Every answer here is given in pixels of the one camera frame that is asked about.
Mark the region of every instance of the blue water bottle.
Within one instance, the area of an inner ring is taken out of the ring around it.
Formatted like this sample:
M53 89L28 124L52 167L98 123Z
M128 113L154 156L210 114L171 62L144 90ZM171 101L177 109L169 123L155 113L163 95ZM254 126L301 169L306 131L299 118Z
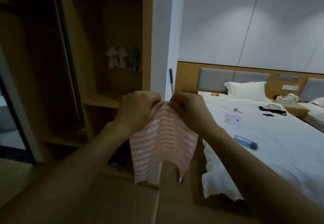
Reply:
M256 150L258 148L257 143L250 141L249 139L245 139L241 136L235 135L234 140L243 146L251 148L252 150Z

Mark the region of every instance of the wooden desk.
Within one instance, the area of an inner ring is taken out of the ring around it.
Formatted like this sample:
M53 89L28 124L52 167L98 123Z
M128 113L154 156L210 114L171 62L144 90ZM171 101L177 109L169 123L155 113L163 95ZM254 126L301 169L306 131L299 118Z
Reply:
M303 107L300 104L295 104L295 105L284 105L283 107L286 108L286 110L292 114L293 116L296 116L298 118L304 118L307 116L309 109Z

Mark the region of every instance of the wooden headboard frame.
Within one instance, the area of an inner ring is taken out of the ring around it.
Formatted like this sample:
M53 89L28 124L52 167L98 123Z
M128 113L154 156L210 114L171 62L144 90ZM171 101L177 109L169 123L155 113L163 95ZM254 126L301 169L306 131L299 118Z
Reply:
M178 62L177 75L175 83L175 92L194 92L197 93L198 79L200 68L211 68L211 69L223 69L223 70L236 70L236 71L250 71L259 73L270 73L268 83L265 88L265 94L268 98L273 98L275 95L287 95L293 93L298 95L302 90L307 78L319 78L324 79L324 74L312 74L304 72L292 72L292 71L281 71L281 70L269 70L269 69L255 69L245 68L237 66L225 66L205 63L191 63L191 62ZM289 74L299 76L298 81L285 81L277 80L278 74ZM297 91L282 90L283 85L299 86Z

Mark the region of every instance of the card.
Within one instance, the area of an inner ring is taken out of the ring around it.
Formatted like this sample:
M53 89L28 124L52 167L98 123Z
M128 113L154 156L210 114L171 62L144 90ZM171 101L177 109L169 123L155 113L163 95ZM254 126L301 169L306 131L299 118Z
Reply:
M243 127L242 117L233 115L230 113L225 113L225 122L232 124L234 126Z

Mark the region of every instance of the striped fabric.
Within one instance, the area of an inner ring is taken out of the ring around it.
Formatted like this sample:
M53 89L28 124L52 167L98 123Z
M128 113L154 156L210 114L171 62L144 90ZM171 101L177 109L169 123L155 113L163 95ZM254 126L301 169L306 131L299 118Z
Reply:
M163 161L174 163L179 168L180 178L189 167L198 135L187 128L167 103L165 101L144 129L129 139L135 183L146 181Z

